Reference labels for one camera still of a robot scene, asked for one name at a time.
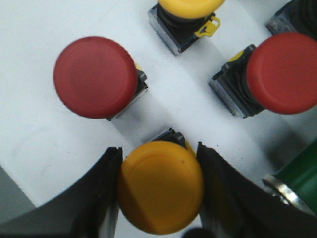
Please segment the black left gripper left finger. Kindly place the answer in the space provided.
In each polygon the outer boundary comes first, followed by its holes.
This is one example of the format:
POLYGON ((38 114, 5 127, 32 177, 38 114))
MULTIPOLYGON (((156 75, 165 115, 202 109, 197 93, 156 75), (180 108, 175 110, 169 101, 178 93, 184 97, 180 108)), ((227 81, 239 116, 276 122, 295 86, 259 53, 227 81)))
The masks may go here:
POLYGON ((121 148, 109 147, 74 185, 46 204, 0 226, 2 238, 112 238, 121 148))

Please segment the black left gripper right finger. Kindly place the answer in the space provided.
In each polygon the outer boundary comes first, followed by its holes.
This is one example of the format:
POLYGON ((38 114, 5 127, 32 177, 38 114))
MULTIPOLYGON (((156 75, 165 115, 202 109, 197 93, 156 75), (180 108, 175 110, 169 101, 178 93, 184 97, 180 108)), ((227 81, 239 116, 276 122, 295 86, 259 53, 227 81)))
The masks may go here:
POLYGON ((235 170, 213 148, 199 142, 203 171, 203 228, 216 238, 315 238, 317 219, 286 205, 235 170))

